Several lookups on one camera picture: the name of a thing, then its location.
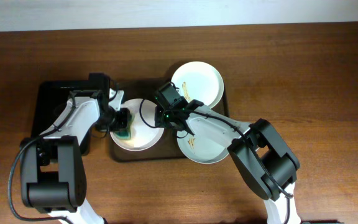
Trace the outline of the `green and yellow sponge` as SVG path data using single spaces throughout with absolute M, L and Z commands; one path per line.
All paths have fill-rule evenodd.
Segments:
M 121 140 L 130 140 L 131 138 L 131 124 L 133 122 L 133 115 L 129 114 L 129 118 L 127 120 L 127 127 L 125 129 L 114 131 L 114 135 Z

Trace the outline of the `pale blue plate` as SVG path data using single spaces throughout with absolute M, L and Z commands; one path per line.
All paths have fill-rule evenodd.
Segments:
M 230 127 L 207 121 L 195 119 L 188 123 L 194 135 L 187 134 L 177 139 L 178 146 L 184 155 L 200 164 L 213 164 L 225 159 L 229 152 L 228 146 L 237 137 Z

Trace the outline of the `white plate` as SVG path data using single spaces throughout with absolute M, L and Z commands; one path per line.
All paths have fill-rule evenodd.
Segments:
M 224 93 L 221 74 L 205 62 L 195 61 L 183 64 L 174 72 L 171 82 L 188 102 L 198 100 L 210 108 L 220 102 Z
M 127 100 L 121 105 L 122 108 L 129 110 L 132 118 L 127 133 L 110 132 L 112 140 L 127 151 L 143 151 L 152 147 L 164 132 L 163 128 L 150 128 L 143 122 L 139 113 L 141 102 L 142 99 L 136 98 Z

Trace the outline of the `white plate top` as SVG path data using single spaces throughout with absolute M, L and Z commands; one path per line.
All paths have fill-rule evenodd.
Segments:
M 195 61 L 183 64 L 174 72 L 171 82 L 188 102 L 198 100 L 210 108 L 220 102 L 224 93 L 221 74 L 205 62 Z

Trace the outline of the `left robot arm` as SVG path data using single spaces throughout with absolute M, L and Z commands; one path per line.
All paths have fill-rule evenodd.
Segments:
M 40 84 L 32 134 L 20 143 L 14 160 L 20 166 L 21 199 L 43 214 L 43 221 L 105 223 L 86 199 L 82 156 L 90 146 L 90 129 L 122 130 L 129 110 L 121 108 L 124 92 L 111 79 L 91 73 L 86 80 Z

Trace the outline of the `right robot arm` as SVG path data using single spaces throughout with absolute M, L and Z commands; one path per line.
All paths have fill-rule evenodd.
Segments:
M 248 188 L 264 201 L 268 223 L 301 222 L 294 197 L 300 162 L 267 120 L 236 121 L 198 100 L 187 101 L 171 83 L 154 97 L 158 127 L 185 131 L 228 151 Z

